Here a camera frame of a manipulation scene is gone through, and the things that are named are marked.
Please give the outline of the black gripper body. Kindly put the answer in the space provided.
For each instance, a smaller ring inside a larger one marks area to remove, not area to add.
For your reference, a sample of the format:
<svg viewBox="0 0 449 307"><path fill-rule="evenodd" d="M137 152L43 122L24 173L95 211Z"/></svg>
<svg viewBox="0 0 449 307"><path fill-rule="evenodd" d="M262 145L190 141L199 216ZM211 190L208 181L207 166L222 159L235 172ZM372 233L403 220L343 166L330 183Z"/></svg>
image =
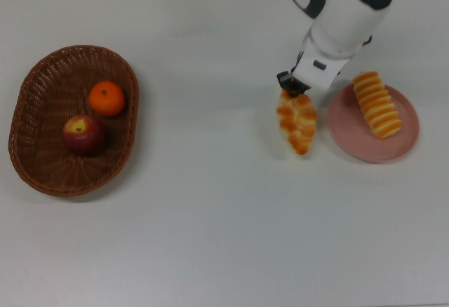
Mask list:
<svg viewBox="0 0 449 307"><path fill-rule="evenodd" d="M309 89L309 86L301 81L290 79L284 83L284 90L290 97L298 97L305 94Z"/></svg>

